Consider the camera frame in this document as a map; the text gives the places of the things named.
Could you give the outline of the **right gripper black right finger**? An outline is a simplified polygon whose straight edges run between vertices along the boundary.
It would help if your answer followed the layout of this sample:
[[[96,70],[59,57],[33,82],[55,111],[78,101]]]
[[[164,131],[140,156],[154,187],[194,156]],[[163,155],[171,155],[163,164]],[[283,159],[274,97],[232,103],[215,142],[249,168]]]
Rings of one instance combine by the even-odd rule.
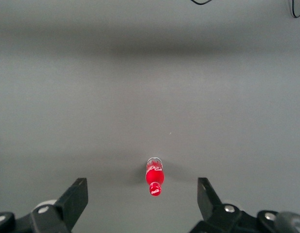
[[[222,203],[207,178],[198,178],[197,202],[203,220],[192,233],[258,233],[256,218],[229,203]]]

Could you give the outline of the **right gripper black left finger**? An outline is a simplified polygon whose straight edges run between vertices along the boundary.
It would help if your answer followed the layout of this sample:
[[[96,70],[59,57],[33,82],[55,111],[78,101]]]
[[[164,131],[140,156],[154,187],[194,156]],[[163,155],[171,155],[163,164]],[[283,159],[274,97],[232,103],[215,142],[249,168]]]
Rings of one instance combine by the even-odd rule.
[[[55,203],[41,204],[32,210],[32,232],[70,233],[87,204],[87,178],[78,178]]]

